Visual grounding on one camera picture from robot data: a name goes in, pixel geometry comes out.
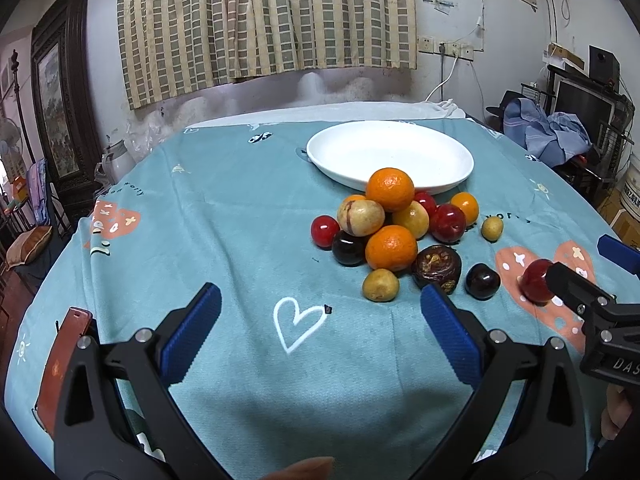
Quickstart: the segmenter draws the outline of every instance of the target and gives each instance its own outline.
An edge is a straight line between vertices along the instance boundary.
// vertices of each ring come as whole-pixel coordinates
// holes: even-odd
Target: picture frame on wall
[[[87,0],[56,0],[31,33],[31,89],[47,169],[75,226],[94,206],[100,144],[86,69]]]

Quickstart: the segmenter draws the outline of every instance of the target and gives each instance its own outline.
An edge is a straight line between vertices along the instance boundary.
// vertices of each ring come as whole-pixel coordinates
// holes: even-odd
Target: monitor
[[[602,94],[561,77],[556,80],[554,91],[556,99],[551,113],[576,114],[587,130],[591,142],[597,145],[600,122],[611,124],[616,111],[615,103]]]

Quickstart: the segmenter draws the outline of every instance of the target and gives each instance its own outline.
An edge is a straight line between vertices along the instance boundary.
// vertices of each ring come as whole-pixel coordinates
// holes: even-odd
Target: white bucket
[[[636,220],[640,221],[640,158],[635,153],[629,157],[625,185],[622,189],[622,203]]]

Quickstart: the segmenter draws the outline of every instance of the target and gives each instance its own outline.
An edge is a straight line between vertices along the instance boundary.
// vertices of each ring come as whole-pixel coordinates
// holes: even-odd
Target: hand
[[[631,404],[622,386],[610,384],[607,388],[607,407],[602,412],[602,436],[613,440],[631,416]]]
[[[268,474],[260,480],[328,480],[332,469],[334,468],[334,459],[330,456],[319,456],[315,458],[307,458],[294,465]]]

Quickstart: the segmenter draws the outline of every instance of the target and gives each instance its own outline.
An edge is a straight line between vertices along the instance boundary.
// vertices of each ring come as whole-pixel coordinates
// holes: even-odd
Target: white plate
[[[331,126],[309,139],[306,154],[326,176],[360,191],[381,168],[403,170],[416,189],[431,194],[456,187],[474,168],[471,153],[455,139],[395,121]]]

